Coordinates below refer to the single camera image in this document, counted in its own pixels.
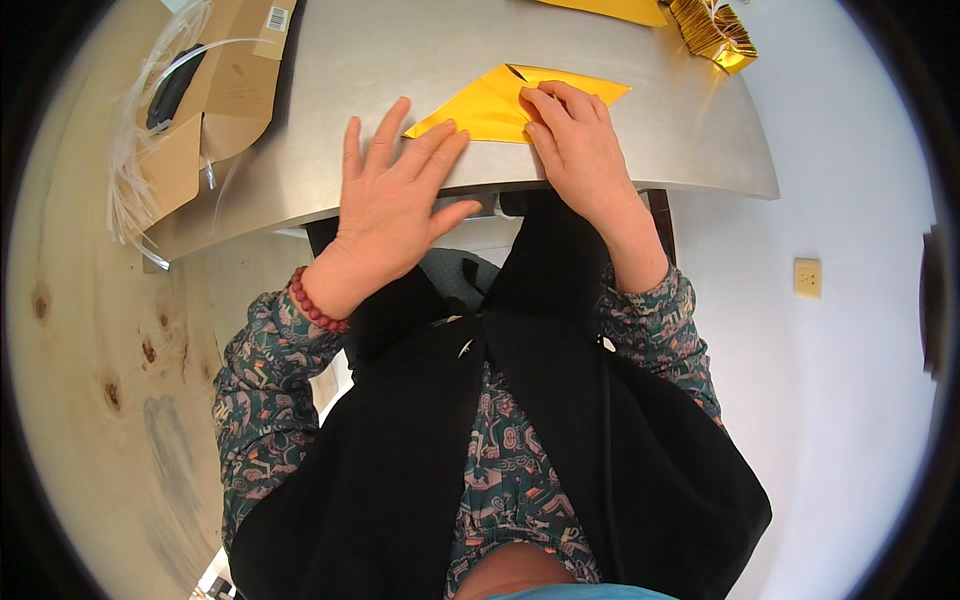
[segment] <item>folded paper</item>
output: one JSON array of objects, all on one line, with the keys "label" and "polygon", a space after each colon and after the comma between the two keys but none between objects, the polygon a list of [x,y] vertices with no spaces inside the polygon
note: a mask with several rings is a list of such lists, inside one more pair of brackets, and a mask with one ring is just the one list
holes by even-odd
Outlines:
[{"label": "folded paper", "polygon": [[730,5],[718,4],[719,0],[672,0],[670,11],[690,52],[735,75],[756,60],[756,47]]},{"label": "folded paper", "polygon": [[596,12],[614,18],[630,21],[639,25],[662,27],[666,19],[660,11],[657,0],[539,0],[578,11]]},{"label": "folded paper", "polygon": [[457,123],[457,131],[469,130],[470,139],[473,140],[530,143],[530,139],[523,133],[523,126],[535,119],[520,102],[520,89],[536,87],[540,82],[551,80],[567,82],[586,93],[596,94],[607,106],[630,90],[628,85],[586,75],[536,66],[501,64],[465,87],[403,135],[419,137],[431,127],[453,119]]}]

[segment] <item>floral patterned sleeve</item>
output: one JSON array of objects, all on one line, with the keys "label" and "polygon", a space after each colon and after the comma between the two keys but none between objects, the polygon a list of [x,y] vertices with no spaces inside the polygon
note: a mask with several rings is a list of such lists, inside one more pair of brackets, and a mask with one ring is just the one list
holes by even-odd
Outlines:
[{"label": "floral patterned sleeve", "polygon": [[710,379],[707,343],[693,324],[696,296],[689,279],[671,264],[657,287],[644,294],[626,294],[616,291],[610,266],[604,290],[599,304],[601,326],[616,353],[676,384],[724,427]]},{"label": "floral patterned sleeve", "polygon": [[224,484],[227,551],[244,517],[300,466],[319,428],[309,377],[343,345],[304,318],[286,290],[262,294],[224,350],[214,386],[214,433]]}]

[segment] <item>barcode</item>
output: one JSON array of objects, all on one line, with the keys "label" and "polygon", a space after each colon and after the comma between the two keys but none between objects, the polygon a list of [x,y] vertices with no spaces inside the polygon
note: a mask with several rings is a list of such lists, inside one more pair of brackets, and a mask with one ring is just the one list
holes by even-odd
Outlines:
[{"label": "barcode", "polygon": [[275,32],[285,32],[287,30],[288,11],[280,7],[270,7],[270,18],[267,19],[267,29]]}]

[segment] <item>woman's left hand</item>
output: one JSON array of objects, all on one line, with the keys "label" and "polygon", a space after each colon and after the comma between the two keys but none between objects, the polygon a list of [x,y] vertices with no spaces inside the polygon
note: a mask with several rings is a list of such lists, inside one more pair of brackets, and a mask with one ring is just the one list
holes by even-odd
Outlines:
[{"label": "woman's left hand", "polygon": [[368,296],[406,275],[437,238],[482,207],[461,201],[431,214],[440,186],[469,141],[468,132],[454,133],[452,120],[415,139],[391,164],[409,109],[409,99],[396,101],[366,159],[360,155],[360,119],[352,117],[347,125],[337,237],[301,278],[307,297],[333,319],[345,318]]}]

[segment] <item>gray metal table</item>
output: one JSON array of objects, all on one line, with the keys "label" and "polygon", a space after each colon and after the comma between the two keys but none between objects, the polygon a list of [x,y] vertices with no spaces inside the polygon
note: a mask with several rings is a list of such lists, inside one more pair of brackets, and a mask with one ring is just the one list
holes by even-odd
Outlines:
[{"label": "gray metal table", "polygon": [[[743,80],[691,56],[666,8],[662,28],[532,0],[330,0],[298,9],[285,58],[293,62],[289,99],[282,82],[277,89],[280,118],[244,153],[215,222],[219,190],[207,190],[148,230],[164,258],[335,214],[351,115],[369,139],[405,95],[413,101],[405,128],[503,62],[631,85],[611,115],[637,187],[780,195]],[[531,147],[470,142],[442,194],[540,180]]]}]

